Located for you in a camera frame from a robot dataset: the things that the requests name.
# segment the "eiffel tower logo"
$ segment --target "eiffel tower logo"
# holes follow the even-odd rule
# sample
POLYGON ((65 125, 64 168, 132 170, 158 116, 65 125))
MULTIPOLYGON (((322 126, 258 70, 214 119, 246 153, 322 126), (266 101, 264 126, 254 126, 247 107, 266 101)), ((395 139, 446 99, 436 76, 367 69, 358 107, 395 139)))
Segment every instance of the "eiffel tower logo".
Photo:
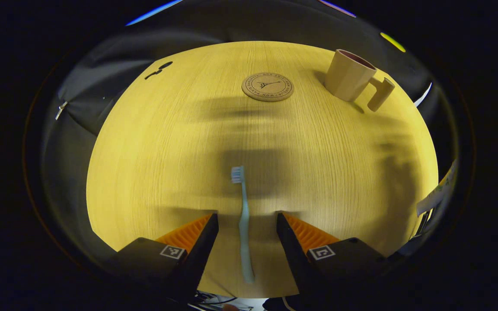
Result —
POLYGON ((264 88, 265 88, 265 86, 267 86, 267 85, 269 85, 269 84, 280 83, 280 81, 276 81, 276 82, 268 82, 268 83, 266 83, 266 82, 259 82, 259 83, 261 83, 261 89, 264 89, 264 88))

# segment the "round coaster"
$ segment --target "round coaster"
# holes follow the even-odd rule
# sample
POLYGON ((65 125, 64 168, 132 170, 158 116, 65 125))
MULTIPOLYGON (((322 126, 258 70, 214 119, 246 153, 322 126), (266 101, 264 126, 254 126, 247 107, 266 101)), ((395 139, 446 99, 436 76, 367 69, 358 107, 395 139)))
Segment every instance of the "round coaster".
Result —
POLYGON ((243 81, 243 92, 260 101, 280 101, 293 94, 293 84, 278 73, 255 73, 243 81))

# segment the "wooden tabletop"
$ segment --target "wooden tabletop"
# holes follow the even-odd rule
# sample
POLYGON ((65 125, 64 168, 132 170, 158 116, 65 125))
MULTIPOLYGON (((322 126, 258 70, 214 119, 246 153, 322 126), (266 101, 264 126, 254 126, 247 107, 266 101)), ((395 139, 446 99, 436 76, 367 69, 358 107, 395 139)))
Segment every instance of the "wooden tabletop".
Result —
POLYGON ((366 106, 371 85, 354 103, 330 94, 322 83, 333 55, 246 41, 154 62, 121 96, 93 148, 86 192, 94 232, 118 251, 216 211, 220 231, 199 289, 245 298, 298 292, 275 231, 277 211, 340 239, 360 238, 385 256, 395 252, 417 230, 417 201, 437 185, 433 142, 396 82, 377 112, 366 106), (290 79, 292 96, 246 96, 241 83, 261 72, 290 79), (243 282, 239 258, 241 186, 230 182, 239 165, 253 285, 243 282))

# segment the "orange gripper pad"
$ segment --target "orange gripper pad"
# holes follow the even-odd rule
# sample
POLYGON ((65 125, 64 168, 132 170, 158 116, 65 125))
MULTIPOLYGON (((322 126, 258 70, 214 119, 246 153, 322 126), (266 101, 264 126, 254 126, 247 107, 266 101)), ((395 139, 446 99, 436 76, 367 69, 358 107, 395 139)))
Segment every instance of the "orange gripper pad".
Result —
POLYGON ((313 225, 307 224, 296 217, 285 213, 283 213, 283 215, 297 236, 297 240, 299 241, 299 244, 301 244, 301 248, 305 254, 310 248, 319 248, 320 246, 340 241, 335 236, 328 234, 313 225))
POLYGON ((197 220, 185 224, 182 227, 172 230, 171 232, 168 232, 162 237, 156 239, 156 241, 176 246, 177 248, 185 248, 189 254, 211 216, 213 216, 213 214, 203 216, 197 220))

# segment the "mug handle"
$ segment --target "mug handle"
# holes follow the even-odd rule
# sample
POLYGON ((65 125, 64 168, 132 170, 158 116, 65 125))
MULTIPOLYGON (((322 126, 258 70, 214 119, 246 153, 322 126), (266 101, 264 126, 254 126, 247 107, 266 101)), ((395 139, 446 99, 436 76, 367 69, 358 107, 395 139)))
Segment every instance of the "mug handle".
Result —
POLYGON ((376 94, 372 96, 372 99, 368 102, 368 108, 372 111, 378 110, 383 102, 387 99, 391 91, 395 88, 393 82, 389 81, 389 79, 384 78, 383 82, 375 77, 371 77, 370 81, 368 81, 371 85, 376 87, 376 94))

